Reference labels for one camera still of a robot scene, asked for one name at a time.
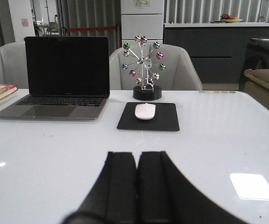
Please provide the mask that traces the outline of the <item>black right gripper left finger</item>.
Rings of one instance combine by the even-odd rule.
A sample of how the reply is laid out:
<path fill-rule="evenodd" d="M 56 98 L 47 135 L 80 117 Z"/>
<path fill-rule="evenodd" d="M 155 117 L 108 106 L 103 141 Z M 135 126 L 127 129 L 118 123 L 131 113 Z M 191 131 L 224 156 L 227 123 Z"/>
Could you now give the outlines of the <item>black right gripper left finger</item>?
<path fill-rule="evenodd" d="M 95 184 L 64 224 L 136 223 L 136 165 L 129 152 L 109 152 Z"/>

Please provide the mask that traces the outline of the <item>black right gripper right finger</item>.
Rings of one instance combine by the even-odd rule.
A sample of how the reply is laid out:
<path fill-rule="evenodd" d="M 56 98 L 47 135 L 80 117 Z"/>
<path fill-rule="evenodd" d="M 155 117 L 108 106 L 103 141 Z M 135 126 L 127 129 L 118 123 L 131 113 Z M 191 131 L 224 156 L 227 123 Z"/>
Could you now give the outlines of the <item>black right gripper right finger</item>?
<path fill-rule="evenodd" d="M 143 152 L 138 165 L 141 224 L 242 224 L 181 174 L 165 151 Z"/>

